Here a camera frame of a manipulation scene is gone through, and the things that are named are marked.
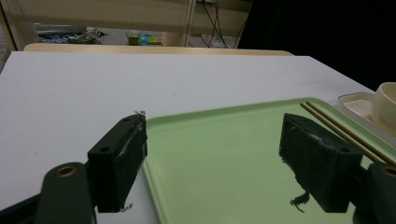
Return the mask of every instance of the wooden chopstick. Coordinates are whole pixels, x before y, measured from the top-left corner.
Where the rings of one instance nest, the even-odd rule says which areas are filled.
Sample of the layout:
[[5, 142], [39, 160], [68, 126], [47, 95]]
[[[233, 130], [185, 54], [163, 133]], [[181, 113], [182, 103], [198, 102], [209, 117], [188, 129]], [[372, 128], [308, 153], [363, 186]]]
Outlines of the wooden chopstick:
[[384, 155], [382, 152], [380, 152], [378, 149], [375, 147], [371, 146], [368, 144], [366, 141], [364, 141], [362, 138], [358, 137], [356, 134], [351, 132], [349, 129], [347, 129], [344, 125], [340, 124], [337, 122], [335, 119], [331, 118], [329, 115], [324, 113], [321, 109], [318, 107], [314, 106], [312, 103], [306, 102], [307, 105], [309, 105], [311, 108], [313, 108], [316, 112], [318, 112], [322, 117], [325, 119], [329, 120], [332, 124], [334, 124], [337, 128], [341, 129], [344, 133], [348, 134], [350, 137], [352, 137], [355, 141], [357, 141], [359, 144], [362, 146], [366, 147], [369, 149], [372, 153], [374, 153], [378, 158], [383, 160], [386, 163], [396, 165], [396, 162], [393, 161], [391, 158], [387, 157]]
[[304, 108], [306, 111], [308, 111], [311, 115], [313, 115], [315, 118], [317, 118], [318, 120], [320, 120], [324, 125], [326, 125], [327, 127], [329, 127], [331, 130], [333, 130], [335, 133], [337, 133], [340, 137], [342, 137], [344, 140], [346, 140], [349, 144], [354, 145], [355, 147], [357, 147], [358, 149], [360, 149], [363, 154], [369, 158], [371, 161], [376, 161], [376, 162], [381, 162], [381, 160], [379, 160], [377, 157], [375, 157], [373, 154], [371, 154], [370, 152], [368, 152], [364, 147], [356, 144], [355, 141], [353, 141], [350, 137], [348, 137], [346, 134], [344, 134], [343, 132], [341, 132], [339, 129], [337, 129], [336, 127], [334, 127], [329, 121], [327, 121], [325, 118], [323, 118], [321, 115], [319, 115], [318, 113], [316, 113], [314, 110], [312, 110], [311, 108], [309, 108], [308, 106], [306, 106], [305, 104], [300, 104], [300, 106], [302, 108]]

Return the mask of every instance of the chopsticks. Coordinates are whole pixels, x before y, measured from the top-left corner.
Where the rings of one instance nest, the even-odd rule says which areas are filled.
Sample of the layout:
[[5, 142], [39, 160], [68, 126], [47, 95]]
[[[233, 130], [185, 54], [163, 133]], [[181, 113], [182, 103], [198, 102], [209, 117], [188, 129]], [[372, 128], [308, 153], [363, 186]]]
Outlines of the chopsticks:
[[355, 147], [360, 149], [363, 152], [363, 154], [371, 161], [375, 161], [375, 162], [384, 161], [386, 163], [396, 165], [395, 161], [384, 155], [382, 152], [380, 152], [370, 144], [368, 144], [366, 141], [358, 137], [356, 134], [354, 134], [352, 131], [347, 129], [345, 126], [337, 122], [335, 119], [331, 118], [325, 112], [320, 110], [317, 106], [309, 102], [306, 102], [306, 105], [300, 104], [300, 106], [304, 108], [306, 111], [308, 111], [315, 118], [320, 120], [324, 125], [330, 128], [340, 137], [342, 137], [344, 140], [346, 140], [349, 144], [354, 145]]

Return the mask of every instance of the green object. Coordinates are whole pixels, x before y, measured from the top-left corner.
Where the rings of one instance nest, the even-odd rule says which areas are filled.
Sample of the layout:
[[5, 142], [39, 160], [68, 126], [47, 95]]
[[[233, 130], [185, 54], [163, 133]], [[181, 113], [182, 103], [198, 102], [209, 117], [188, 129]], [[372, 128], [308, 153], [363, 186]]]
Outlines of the green object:
[[[327, 214], [304, 193], [278, 155], [283, 115], [320, 121], [300, 103], [309, 101], [395, 159], [396, 149], [332, 105], [315, 98], [240, 105], [148, 120], [144, 169], [163, 224], [352, 223], [355, 210]], [[363, 158], [362, 166], [371, 162]]]

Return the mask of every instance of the tabletop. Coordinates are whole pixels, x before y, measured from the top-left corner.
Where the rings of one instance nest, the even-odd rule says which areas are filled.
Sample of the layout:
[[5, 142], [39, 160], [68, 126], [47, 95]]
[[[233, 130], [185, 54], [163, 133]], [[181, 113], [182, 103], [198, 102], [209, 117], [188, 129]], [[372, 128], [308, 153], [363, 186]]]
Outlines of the tabletop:
[[[73, 52], [76, 47], [12, 52], [7, 61], [0, 76], [0, 209], [39, 193], [52, 167], [85, 162], [86, 152], [134, 110], [152, 119], [306, 96], [334, 105], [340, 95], [370, 91], [309, 56], [279, 54], [285, 52]], [[98, 223], [159, 223], [142, 171], [127, 203], [134, 205], [127, 212], [97, 214]]]

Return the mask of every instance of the cup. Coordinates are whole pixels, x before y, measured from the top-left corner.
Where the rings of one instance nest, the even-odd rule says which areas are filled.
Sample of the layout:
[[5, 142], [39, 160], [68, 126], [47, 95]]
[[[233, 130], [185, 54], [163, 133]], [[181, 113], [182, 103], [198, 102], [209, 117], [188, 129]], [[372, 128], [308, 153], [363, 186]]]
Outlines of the cup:
[[396, 136], [396, 82], [384, 82], [371, 102], [373, 122]]

